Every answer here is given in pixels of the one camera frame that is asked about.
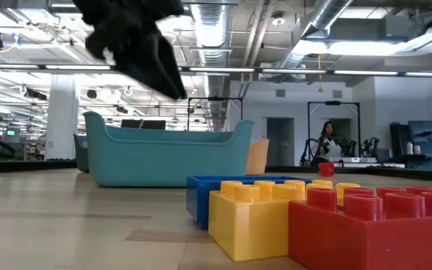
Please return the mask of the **person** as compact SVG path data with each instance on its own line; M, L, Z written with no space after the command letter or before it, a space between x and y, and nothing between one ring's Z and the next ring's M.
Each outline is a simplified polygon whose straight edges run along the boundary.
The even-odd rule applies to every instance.
M332 121L326 121L322 127L322 131L316 138L312 152L315 157L326 159L342 158L343 150L340 145L340 139L335 132L335 127Z

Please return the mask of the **dark office chair back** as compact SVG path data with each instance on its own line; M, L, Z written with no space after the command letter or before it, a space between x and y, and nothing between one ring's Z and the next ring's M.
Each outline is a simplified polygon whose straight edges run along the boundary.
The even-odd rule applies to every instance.
M122 128L165 130L166 129L166 122L164 120L123 119L121 121L121 127Z

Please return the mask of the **slate blue plastic bin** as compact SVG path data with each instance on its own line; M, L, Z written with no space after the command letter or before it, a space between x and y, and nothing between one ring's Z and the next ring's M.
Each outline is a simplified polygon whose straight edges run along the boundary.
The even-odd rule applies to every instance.
M83 173L89 172L89 159L88 159L88 144L86 136L73 135L75 151L76 151L76 165L78 170Z

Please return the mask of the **red toy building block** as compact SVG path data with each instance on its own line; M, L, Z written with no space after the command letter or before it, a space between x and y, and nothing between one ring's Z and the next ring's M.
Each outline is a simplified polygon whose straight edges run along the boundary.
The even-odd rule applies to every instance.
M333 163L320 163L319 174L322 177L332 177L335 174L335 165Z
M289 203L289 257L309 270L432 270L432 187L309 190Z

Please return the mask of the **long LED light bar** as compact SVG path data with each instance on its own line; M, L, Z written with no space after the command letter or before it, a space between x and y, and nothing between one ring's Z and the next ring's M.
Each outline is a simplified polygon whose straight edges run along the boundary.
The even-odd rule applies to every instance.
M360 77L418 77L432 78L430 71L385 71L385 70L319 70L319 69L280 69L261 67L177 67L183 73L204 74L274 74L274 75L328 75L328 76L360 76ZM117 71L112 65L97 64L1 64L2 71L56 72L73 73L108 73Z

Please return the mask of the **black rectangular stand frame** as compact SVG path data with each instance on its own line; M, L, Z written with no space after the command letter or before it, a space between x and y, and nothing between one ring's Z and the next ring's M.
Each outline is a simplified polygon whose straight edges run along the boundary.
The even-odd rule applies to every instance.
M311 138L311 105L312 104L324 104L325 106L341 106L346 105L349 109L352 109L351 105L356 106L357 110L355 114L357 116L357 147L355 148L355 153L360 158L362 156L362 133L361 133L361 103L360 102L345 102L339 100L326 100L326 101L308 101L307 102L307 139Z
M244 118L243 97L189 97L186 106L186 130L191 129L191 116L195 110L202 110L203 122L208 125L210 131L226 130L230 105L236 101L239 105L235 105L235 108L239 111L239 118L242 120Z

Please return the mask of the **silver ceiling air duct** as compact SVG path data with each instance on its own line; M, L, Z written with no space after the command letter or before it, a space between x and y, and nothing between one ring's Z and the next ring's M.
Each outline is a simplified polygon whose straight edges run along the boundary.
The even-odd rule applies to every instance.
M296 69L309 52L303 46L305 38L320 32L325 38L329 36L330 28L354 0L317 0L314 9L297 19L291 33L291 46L288 53L277 62L271 64L277 69Z
M199 50L199 61L204 67L226 67L230 53L230 8L219 4L192 4L194 31ZM228 78L221 75L205 75L205 92L209 98L228 94ZM213 131L222 131L226 116L226 103L209 101L208 113Z

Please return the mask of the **orange plastic bin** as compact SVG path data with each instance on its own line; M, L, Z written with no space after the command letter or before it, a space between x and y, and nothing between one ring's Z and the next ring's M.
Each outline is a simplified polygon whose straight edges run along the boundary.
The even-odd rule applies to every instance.
M261 139L250 144L247 159L247 176L261 176L265 173L269 140Z

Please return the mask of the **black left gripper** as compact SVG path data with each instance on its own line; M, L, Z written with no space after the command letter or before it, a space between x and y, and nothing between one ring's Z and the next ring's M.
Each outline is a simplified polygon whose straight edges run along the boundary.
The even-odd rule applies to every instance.
M181 0L72 1L94 28L85 48L95 58L104 60L108 50L121 73L173 100L188 98L173 46L157 27L158 20L184 13Z

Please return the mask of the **dark computer monitor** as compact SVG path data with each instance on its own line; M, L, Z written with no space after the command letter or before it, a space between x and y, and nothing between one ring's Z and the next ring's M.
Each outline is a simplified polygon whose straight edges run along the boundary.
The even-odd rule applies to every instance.
M414 143L432 142L432 121L408 121L409 138Z

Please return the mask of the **white building pillar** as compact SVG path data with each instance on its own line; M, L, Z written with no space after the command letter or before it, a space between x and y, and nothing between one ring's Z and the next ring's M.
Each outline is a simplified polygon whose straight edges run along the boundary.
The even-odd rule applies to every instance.
M80 90L75 75L52 75L46 125L46 160L74 159Z

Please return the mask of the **blue toy building block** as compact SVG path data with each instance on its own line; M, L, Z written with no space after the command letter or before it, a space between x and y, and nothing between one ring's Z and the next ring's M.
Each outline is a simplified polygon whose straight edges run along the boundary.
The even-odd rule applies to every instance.
M209 192L219 191L221 189L221 182L236 181L245 185L252 185L256 181L273 181L276 184L284 184L289 180L303 181L305 184L310 184L312 182L309 178L286 175L188 176L186 210L200 229L207 230L209 225Z

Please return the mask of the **black aluminium table frame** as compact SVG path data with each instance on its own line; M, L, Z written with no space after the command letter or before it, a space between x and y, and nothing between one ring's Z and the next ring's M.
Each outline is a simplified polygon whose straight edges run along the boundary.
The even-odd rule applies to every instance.
M37 170L60 170L77 167L75 160L50 160L50 161L0 161L0 173L15 173ZM267 166L267 173L318 173L316 167L304 166ZM390 167L370 166L365 168L337 167L336 174L363 174L371 176L386 176L402 179L417 179L432 181L432 171L417 169L398 169Z

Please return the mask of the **teal plastic bin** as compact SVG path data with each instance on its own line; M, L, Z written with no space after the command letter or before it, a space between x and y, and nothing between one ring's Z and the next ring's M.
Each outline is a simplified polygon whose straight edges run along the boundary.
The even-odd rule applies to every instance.
M189 176L243 176L252 121L233 131L180 131L113 127L86 112L91 179L110 188L184 188Z

